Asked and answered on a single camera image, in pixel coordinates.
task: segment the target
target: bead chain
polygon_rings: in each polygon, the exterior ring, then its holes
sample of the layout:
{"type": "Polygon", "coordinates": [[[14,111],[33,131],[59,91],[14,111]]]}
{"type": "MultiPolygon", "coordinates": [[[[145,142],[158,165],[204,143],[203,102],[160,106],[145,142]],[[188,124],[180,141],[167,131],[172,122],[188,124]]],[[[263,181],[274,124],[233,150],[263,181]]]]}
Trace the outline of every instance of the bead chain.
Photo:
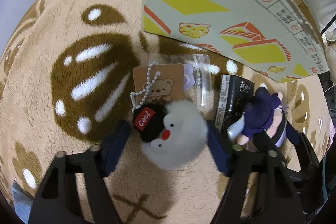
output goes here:
{"type": "Polygon", "coordinates": [[[143,90],[141,90],[141,91],[139,91],[139,92],[131,92],[130,93],[131,101],[132,101],[132,104],[133,104],[133,109],[132,109],[133,113],[134,113],[134,110],[136,110],[138,108],[141,108],[141,106],[145,103],[145,101],[146,101],[146,99],[147,99],[147,97],[149,95],[151,86],[155,84],[156,80],[160,76],[161,72],[156,71],[154,79],[151,81],[151,70],[152,70],[152,67],[155,66],[155,65],[158,65],[158,64],[159,63],[157,63],[157,62],[153,62],[153,63],[151,63],[148,66],[148,69],[147,69],[147,86],[146,86],[146,88],[143,89],[143,90]],[[139,96],[139,95],[142,95],[143,93],[145,93],[145,95],[143,96],[142,101],[140,102],[140,104],[137,105],[136,101],[135,101],[135,97],[139,96]]]}

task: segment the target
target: clear plastic bag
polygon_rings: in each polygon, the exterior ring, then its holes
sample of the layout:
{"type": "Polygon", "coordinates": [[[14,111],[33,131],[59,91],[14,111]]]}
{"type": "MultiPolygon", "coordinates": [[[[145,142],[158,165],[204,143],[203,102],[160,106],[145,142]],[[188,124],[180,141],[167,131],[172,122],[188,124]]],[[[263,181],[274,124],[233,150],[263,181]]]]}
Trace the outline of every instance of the clear plastic bag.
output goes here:
{"type": "Polygon", "coordinates": [[[212,106],[212,84],[209,56],[206,54],[165,55],[154,54],[150,62],[184,65],[184,96],[192,100],[202,110],[212,106]]]}

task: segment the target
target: metal bolt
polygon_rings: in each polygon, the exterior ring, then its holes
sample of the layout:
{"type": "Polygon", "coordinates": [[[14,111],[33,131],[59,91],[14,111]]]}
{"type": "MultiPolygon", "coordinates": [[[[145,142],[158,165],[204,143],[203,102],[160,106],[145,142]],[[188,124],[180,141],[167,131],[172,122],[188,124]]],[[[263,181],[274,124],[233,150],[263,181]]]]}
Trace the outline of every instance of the metal bolt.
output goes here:
{"type": "Polygon", "coordinates": [[[57,158],[62,158],[64,156],[65,156],[65,151],[58,151],[57,154],[56,154],[57,158]]]}
{"type": "Polygon", "coordinates": [[[244,147],[242,147],[242,146],[239,145],[239,144],[234,144],[234,145],[232,146],[232,149],[233,149],[233,150],[236,150],[236,151],[243,151],[243,150],[244,150],[244,147]]]}
{"type": "Polygon", "coordinates": [[[275,158],[275,157],[278,155],[278,152],[276,152],[276,151],[274,151],[274,150],[270,150],[270,151],[268,151],[268,155],[269,155],[270,157],[275,158]]]}
{"type": "Polygon", "coordinates": [[[94,144],[90,147],[91,152],[97,152],[100,150],[100,145],[99,144],[94,144]]]}

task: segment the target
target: beige blanket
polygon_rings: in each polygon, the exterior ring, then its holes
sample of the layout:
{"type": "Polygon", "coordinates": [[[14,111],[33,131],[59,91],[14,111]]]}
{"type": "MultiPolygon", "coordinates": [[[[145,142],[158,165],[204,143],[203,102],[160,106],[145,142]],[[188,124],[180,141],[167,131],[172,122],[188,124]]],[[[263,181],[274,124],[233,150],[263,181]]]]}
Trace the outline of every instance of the beige blanket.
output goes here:
{"type": "MultiPolygon", "coordinates": [[[[129,119],[132,69],[147,65],[158,52],[209,54],[215,96],[204,111],[207,118],[214,115],[221,74],[235,73],[256,88],[282,91],[289,121],[322,158],[330,116],[317,76],[278,84],[215,53],[145,33],[141,1],[37,0],[23,17],[0,62],[0,190],[8,200],[14,180],[34,195],[57,151],[82,152],[99,143],[117,120],[129,119]],[[82,99],[74,98],[74,87],[96,79],[100,70],[106,72],[100,80],[81,91],[82,99]]],[[[293,146],[286,142],[282,151],[289,167],[298,170],[293,146]]],[[[209,149],[181,170],[158,169],[141,153],[137,134],[131,135],[117,170],[105,180],[121,219],[137,224],[209,223],[227,181],[209,149]]],[[[255,185],[251,176],[243,214],[255,185]]],[[[92,220],[80,175],[78,188],[84,215],[92,220]]]]}

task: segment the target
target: barcode label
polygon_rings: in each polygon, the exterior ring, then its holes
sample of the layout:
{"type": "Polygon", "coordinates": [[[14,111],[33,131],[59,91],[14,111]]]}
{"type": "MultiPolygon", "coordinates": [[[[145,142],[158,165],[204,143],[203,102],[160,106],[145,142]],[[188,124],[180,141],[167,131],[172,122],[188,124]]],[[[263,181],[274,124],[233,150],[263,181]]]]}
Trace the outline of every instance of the barcode label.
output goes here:
{"type": "Polygon", "coordinates": [[[215,120],[215,126],[219,131],[221,130],[224,121],[229,83],[230,83],[230,75],[222,75],[222,82],[220,85],[220,96],[215,120]]]}

